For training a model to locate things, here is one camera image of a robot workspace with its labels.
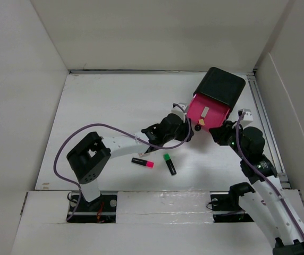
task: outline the pink box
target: pink box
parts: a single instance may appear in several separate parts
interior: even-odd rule
[[[201,126],[202,129],[209,132],[210,128],[223,125],[229,111],[228,105],[203,94],[195,94],[190,103],[188,117],[197,126]]]

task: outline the white wall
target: white wall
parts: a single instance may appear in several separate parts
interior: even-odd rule
[[[29,0],[0,0],[0,254],[9,254],[67,75]]]
[[[31,0],[69,69],[252,71],[288,0]]]
[[[296,0],[256,73],[285,170],[304,200],[304,1]]]

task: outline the pink container with black lid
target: pink container with black lid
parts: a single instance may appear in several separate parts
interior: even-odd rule
[[[232,73],[212,67],[193,93],[188,117],[195,130],[216,128],[223,124],[235,106],[246,82]]]

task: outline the green highlighter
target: green highlighter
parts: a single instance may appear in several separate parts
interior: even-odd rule
[[[175,171],[174,165],[168,153],[164,154],[164,160],[167,164],[168,170],[170,170],[171,175],[176,175],[177,172]]]

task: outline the orange wire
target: orange wire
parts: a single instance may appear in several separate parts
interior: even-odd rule
[[[98,213],[97,213],[97,223],[99,223],[99,221],[100,221],[101,213],[103,212],[104,206],[105,206],[105,203],[101,202],[100,209],[98,210]]]

